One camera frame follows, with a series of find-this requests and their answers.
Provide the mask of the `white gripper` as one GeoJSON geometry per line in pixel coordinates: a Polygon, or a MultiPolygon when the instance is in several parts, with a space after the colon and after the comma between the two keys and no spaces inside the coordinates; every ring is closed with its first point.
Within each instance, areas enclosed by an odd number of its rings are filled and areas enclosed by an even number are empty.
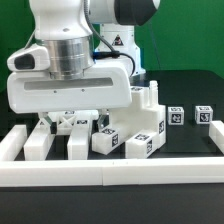
{"type": "Polygon", "coordinates": [[[84,70],[81,78],[54,80],[50,77],[50,56],[37,44],[12,54],[7,65],[8,101],[16,113],[39,113],[40,121],[57,133],[57,123],[47,112],[99,110],[101,131],[109,124],[110,108],[127,107],[132,102],[128,71],[118,60],[100,60],[84,70]]]}

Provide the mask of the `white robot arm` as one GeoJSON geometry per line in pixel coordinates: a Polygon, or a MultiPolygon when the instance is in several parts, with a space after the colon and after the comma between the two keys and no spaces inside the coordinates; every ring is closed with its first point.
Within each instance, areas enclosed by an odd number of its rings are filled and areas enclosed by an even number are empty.
{"type": "Polygon", "coordinates": [[[95,24],[142,25],[160,0],[29,0],[35,29],[7,65],[16,113],[112,109],[132,102],[130,72],[114,49],[96,52],[95,24]]]}

